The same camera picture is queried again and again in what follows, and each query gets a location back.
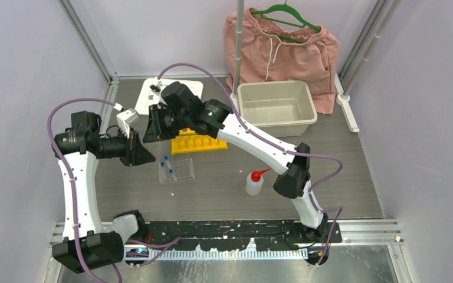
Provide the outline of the blue capped tube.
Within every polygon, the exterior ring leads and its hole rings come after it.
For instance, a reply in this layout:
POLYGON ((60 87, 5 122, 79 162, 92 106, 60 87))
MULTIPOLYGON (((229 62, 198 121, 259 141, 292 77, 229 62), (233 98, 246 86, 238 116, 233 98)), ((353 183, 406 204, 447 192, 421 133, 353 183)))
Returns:
POLYGON ((167 172, 166 164, 165 162, 161 162, 159 165, 159 181, 161 183, 167 180, 166 172, 167 172))
POLYGON ((177 181, 178 181, 178 178, 176 177, 176 175, 175 175, 173 169, 169 169, 169 173, 170 173, 172 179, 173 179, 175 182, 177 182, 177 181))
POLYGON ((165 156, 164 159, 165 159, 165 163, 166 163, 167 167, 168 167, 170 170, 172 170, 172 165, 171 165, 171 163, 170 163, 170 161, 169 161, 168 156, 165 156))

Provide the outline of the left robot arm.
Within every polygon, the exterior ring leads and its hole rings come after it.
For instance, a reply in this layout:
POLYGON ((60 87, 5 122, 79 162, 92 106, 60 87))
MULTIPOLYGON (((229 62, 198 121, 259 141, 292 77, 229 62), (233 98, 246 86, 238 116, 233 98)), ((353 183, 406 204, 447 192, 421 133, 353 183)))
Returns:
POLYGON ((155 162, 131 129, 117 136, 100 134, 100 115, 81 111, 71 115, 71 127, 54 137, 66 162, 59 161, 64 180, 65 227, 63 240, 52 248, 55 260, 76 274, 84 272, 78 254, 90 270, 116 264, 124 257, 124 244, 142 243, 149 234, 142 214, 130 210, 116 215, 104 228, 97 206, 95 175, 100 159, 119 159, 125 166, 155 162))

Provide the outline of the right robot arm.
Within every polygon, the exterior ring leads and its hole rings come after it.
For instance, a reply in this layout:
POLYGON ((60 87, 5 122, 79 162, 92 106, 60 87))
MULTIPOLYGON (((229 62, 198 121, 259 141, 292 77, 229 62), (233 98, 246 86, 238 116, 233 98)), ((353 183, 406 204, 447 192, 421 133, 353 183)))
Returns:
POLYGON ((310 147, 283 142, 241 118, 227 104, 210 99, 206 102, 193 94, 187 85, 175 81, 166 87, 149 87, 159 98, 149 106, 149 124, 144 143, 172 140, 184 129, 231 143, 267 164, 278 176, 274 190, 288 198, 304 226, 305 237, 318 242, 328 233, 326 213, 317 208, 310 191, 310 147))

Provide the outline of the yellow test tube rack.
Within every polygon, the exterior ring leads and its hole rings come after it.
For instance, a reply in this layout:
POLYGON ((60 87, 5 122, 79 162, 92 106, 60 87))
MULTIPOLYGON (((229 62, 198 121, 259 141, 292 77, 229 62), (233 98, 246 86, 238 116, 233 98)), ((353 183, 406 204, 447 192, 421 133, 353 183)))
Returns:
POLYGON ((228 143, 207 135, 199 135, 191 129, 180 130, 179 134, 171 140, 173 155, 214 150, 228 150, 228 143))

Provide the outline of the white plastic bin lid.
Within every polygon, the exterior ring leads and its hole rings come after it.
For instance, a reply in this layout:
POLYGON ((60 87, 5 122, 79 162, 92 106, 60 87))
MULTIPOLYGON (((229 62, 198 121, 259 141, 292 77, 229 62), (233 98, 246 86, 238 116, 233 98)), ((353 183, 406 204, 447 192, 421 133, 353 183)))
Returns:
POLYGON ((173 79, 160 79, 157 78, 148 78, 144 81, 139 97, 137 99, 136 105, 134 109, 138 112, 141 116, 148 116, 149 115, 149 107, 151 105, 157 104, 160 102, 159 95, 153 92, 150 88, 151 85, 158 86, 161 90, 166 88, 168 85, 180 82, 186 85, 191 92, 197 96, 198 98, 202 97, 203 92, 203 83, 200 81, 192 81, 192 80, 173 80, 173 79))

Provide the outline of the grey rack pole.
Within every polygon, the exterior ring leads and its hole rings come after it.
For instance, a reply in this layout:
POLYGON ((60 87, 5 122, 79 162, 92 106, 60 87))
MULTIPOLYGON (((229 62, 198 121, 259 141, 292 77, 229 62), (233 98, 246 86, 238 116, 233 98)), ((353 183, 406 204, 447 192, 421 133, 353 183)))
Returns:
POLYGON ((235 30, 235 66, 234 75, 232 76, 232 94, 230 98, 233 101, 233 105, 236 109, 239 107, 238 102, 238 86, 241 71, 241 56, 242 56, 242 34, 243 34, 243 14, 244 14, 244 0, 238 0, 237 3, 237 23, 235 30))

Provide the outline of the clear acrylic tube rack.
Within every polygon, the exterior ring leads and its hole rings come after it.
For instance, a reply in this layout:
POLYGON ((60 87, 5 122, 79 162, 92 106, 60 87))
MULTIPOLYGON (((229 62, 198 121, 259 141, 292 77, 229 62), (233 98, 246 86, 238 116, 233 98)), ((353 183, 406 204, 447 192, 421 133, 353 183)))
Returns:
MULTIPOLYGON (((184 180, 193 180, 195 178, 195 171, 194 171, 192 159, 182 159, 182 160, 174 160, 174 161, 170 160, 170 163, 172 165, 172 169, 173 169, 176 177, 178 178, 177 182, 184 181, 184 180)), ((159 165, 160 165, 160 163, 158 163, 158 166, 157 166, 158 174, 159 174, 159 165)), ((160 182, 161 184, 175 182, 169 173, 168 167, 167 167, 166 177, 167 177, 167 180, 164 181, 163 183, 160 182)))

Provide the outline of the beige plastic bin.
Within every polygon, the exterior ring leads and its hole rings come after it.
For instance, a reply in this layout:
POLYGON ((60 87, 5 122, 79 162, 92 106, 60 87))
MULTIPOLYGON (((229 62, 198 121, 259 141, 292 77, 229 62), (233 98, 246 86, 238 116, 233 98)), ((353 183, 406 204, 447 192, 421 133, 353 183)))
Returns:
POLYGON ((271 81, 238 87, 242 118, 274 137, 302 135, 317 121, 317 112, 306 82, 271 81))

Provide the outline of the red capped wash bottle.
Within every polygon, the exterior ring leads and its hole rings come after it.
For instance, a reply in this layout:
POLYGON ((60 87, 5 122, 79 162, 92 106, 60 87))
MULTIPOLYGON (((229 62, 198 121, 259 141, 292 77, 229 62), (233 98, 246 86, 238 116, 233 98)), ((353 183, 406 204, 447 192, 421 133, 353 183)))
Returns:
POLYGON ((260 194, 264 183, 264 173, 269 172, 270 169, 264 169, 259 171, 253 171, 247 176, 245 191, 250 196, 256 196, 260 194))

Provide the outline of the pink shorts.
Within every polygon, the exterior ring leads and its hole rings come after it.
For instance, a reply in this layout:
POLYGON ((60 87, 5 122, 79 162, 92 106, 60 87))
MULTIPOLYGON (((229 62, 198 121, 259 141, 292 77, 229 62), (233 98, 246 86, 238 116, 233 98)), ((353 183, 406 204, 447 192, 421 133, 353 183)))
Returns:
POLYGON ((240 83, 305 81, 316 112, 332 114, 340 53, 337 38, 325 28, 286 31, 254 11, 248 8, 242 15, 240 83))

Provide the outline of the right white pole foot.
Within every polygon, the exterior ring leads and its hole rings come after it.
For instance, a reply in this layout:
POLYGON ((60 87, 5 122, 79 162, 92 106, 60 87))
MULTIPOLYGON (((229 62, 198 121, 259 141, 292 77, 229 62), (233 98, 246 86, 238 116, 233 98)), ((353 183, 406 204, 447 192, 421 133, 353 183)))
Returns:
POLYGON ((338 74, 334 76, 334 85, 336 88, 336 103, 341 107, 350 132, 358 133, 360 131, 356 119, 350 107, 350 97, 344 94, 343 86, 339 80, 338 74))

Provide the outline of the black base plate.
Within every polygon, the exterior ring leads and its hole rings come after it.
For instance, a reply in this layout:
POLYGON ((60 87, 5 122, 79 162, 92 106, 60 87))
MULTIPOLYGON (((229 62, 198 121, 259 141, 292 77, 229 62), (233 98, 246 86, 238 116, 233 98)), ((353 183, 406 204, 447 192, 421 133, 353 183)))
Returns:
POLYGON ((131 236, 129 242, 166 245, 177 237, 171 249, 176 251, 244 251, 250 242, 256 251, 296 251, 316 248, 325 244, 340 243, 339 225, 325 219, 317 229, 304 226, 295 220, 251 221, 151 221, 142 233, 131 236))

